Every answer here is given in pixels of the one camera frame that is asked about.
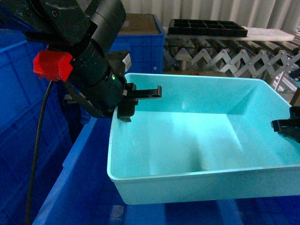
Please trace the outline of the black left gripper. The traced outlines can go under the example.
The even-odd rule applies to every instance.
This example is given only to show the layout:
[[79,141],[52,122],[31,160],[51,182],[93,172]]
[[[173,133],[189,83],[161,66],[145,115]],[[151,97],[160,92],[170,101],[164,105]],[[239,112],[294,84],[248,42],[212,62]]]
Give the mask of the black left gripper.
[[117,118],[131,122],[138,100],[161,98],[162,87],[137,90],[134,83],[127,83],[125,73],[130,63],[128,50],[110,52],[107,58],[73,60],[74,69],[63,86],[72,100],[92,117],[112,117],[118,107]]

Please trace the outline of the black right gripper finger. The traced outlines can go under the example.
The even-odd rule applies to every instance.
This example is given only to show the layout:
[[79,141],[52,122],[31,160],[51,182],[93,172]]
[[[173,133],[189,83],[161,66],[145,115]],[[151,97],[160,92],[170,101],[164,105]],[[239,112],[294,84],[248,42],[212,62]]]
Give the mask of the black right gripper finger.
[[300,143],[300,120],[299,119],[285,119],[285,120],[273,120],[271,127],[274,132],[289,137],[297,143]]

